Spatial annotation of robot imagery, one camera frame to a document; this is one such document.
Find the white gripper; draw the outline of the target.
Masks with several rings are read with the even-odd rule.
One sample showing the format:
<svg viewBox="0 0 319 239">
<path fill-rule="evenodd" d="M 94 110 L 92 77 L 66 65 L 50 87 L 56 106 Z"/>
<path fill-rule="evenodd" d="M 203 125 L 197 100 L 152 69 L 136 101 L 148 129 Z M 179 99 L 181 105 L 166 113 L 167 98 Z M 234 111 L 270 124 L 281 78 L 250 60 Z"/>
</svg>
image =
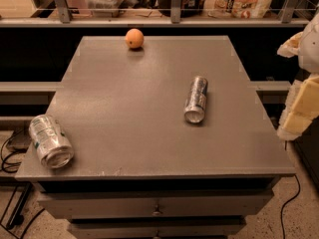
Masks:
<svg viewBox="0 0 319 239">
<path fill-rule="evenodd" d="M 305 27 L 303 33 L 290 37 L 277 50 L 284 58 L 298 56 L 299 67 L 319 73 L 319 14 Z M 319 75 L 310 75 L 303 82 L 295 80 L 289 89 L 277 135 L 282 140 L 301 136 L 314 119 L 319 117 Z"/>
</svg>

